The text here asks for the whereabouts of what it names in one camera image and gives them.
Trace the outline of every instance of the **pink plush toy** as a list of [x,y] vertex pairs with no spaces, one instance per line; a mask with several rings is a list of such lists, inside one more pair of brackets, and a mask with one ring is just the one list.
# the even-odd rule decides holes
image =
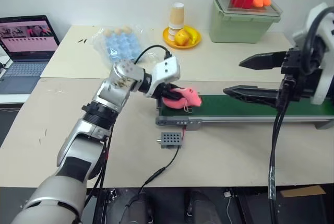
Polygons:
[[198,96],[198,93],[192,88],[174,88],[171,91],[179,92],[183,98],[179,100],[171,100],[162,97],[162,102],[169,108],[181,109],[191,106],[200,107],[202,100]]

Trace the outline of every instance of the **laptop screen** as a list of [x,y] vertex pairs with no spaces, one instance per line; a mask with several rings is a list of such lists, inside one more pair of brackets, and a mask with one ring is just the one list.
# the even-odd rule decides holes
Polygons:
[[13,60],[47,60],[58,47],[46,16],[0,19],[0,45]]

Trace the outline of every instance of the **laptop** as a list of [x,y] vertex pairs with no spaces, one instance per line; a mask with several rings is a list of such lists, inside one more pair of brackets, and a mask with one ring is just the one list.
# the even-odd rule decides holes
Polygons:
[[45,15],[0,18],[0,46],[13,61],[0,94],[31,93],[58,45]]

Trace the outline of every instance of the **black cable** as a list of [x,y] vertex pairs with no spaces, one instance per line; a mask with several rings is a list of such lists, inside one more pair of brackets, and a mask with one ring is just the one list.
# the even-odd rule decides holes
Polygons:
[[0,63],[0,65],[2,65],[2,69],[4,69],[4,70],[8,69],[8,67],[6,67],[6,65],[8,64],[9,61],[10,61],[10,58],[9,58],[9,60],[7,60],[7,62],[5,64]]
[[92,198],[95,189],[98,187],[98,184],[99,184],[99,182],[100,182],[100,180],[101,180],[101,177],[102,177],[102,172],[100,172],[98,179],[96,180],[96,182],[95,182],[93,188],[91,189],[91,191],[89,192],[89,195],[87,196],[87,198],[86,198],[86,200],[85,200],[85,207],[87,206],[87,204],[89,203],[90,199]]
[[334,13],[334,6],[328,7],[324,9],[320,14],[318,14],[318,16],[312,22],[312,25],[307,33],[305,43],[302,49],[302,59],[301,59],[302,71],[305,75],[311,74],[317,68],[316,63],[312,63],[311,65],[311,55],[313,53],[313,45],[316,38],[318,27],[323,18],[325,18],[329,13]]
[[[107,155],[107,157],[108,157],[108,153],[109,153],[109,149],[110,149],[111,136],[112,136],[112,134],[113,134],[113,130],[114,130],[114,125],[111,127],[111,133],[110,133],[110,136],[109,136],[109,138],[108,138],[108,143],[107,143],[107,145],[106,145],[106,152],[107,152],[106,155]],[[96,188],[98,187],[99,182],[101,182],[101,183],[100,183],[100,187],[99,187],[98,198],[99,198],[99,196],[100,196],[100,193],[101,193],[102,188],[103,188],[103,182],[104,182],[104,176],[105,176],[105,171],[106,171],[106,163],[107,163],[107,160],[108,160],[107,158],[104,160],[104,163],[103,163],[103,165],[102,165],[102,169],[101,169],[101,172],[100,172],[100,174],[99,174],[99,177],[97,178],[97,180],[96,180],[96,182],[95,182],[95,184],[94,184],[92,190],[90,191],[88,197],[87,197],[86,200],[85,200],[85,207],[87,206],[87,204],[88,204],[89,201],[91,200],[91,198],[92,198],[92,196],[93,196],[93,194],[94,194],[94,191],[95,191]]]
[[164,49],[164,50],[166,51],[164,59],[169,58],[169,57],[172,56],[171,52],[170,52],[167,48],[165,48],[163,45],[152,45],[152,46],[149,46],[148,48],[146,48],[144,51],[142,51],[142,53],[141,53],[141,54],[136,58],[136,60],[134,61],[134,64],[137,64],[138,61],[140,60],[140,58],[141,58],[141,57],[142,57],[148,50],[150,50],[150,49],[152,49],[152,48],[162,48],[162,49]]
[[[185,134],[185,128],[183,127],[182,128],[182,137],[181,137],[181,140],[183,140],[184,138],[184,134]],[[137,193],[137,198],[134,199],[133,201],[130,202],[130,204],[127,204],[125,205],[125,209],[128,207],[130,207],[132,205],[133,202],[136,202],[139,200],[139,194],[141,193],[141,191],[144,189],[144,186],[146,186],[147,184],[149,184],[151,181],[153,181],[156,177],[158,177],[164,170],[166,170],[166,168],[168,168],[172,163],[173,161],[175,160],[176,156],[177,156],[177,153],[180,149],[180,146],[177,147],[177,150],[174,154],[174,157],[172,158],[172,160],[164,167],[160,168],[159,170],[157,170],[153,175],[151,175],[145,182],[144,184],[140,187],[140,189],[138,190],[138,193]]]
[[272,142],[271,142],[269,173],[268,173],[268,198],[269,198],[270,218],[272,224],[278,223],[277,205],[276,205],[276,185],[275,185],[275,150],[276,150],[278,135],[288,106],[289,103],[285,105],[283,110],[277,113],[272,129]]

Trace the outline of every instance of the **robotic arm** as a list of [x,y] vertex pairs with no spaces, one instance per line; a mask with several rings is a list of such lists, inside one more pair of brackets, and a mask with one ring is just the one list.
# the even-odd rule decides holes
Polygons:
[[282,111],[289,101],[311,98],[322,104],[334,102],[334,7],[325,3],[313,8],[305,27],[293,37],[298,47],[284,52],[253,55],[239,66],[254,70],[281,68],[285,74],[278,90],[255,86],[235,86],[224,92],[236,99],[266,104]]
[[101,171],[108,155],[105,143],[130,92],[141,91],[148,98],[179,99],[180,95],[170,92],[176,86],[169,84],[179,78],[180,66],[175,56],[158,63],[152,74],[131,61],[116,62],[91,103],[82,107],[86,113],[61,147],[57,171],[42,182],[12,223],[80,223],[87,180]]

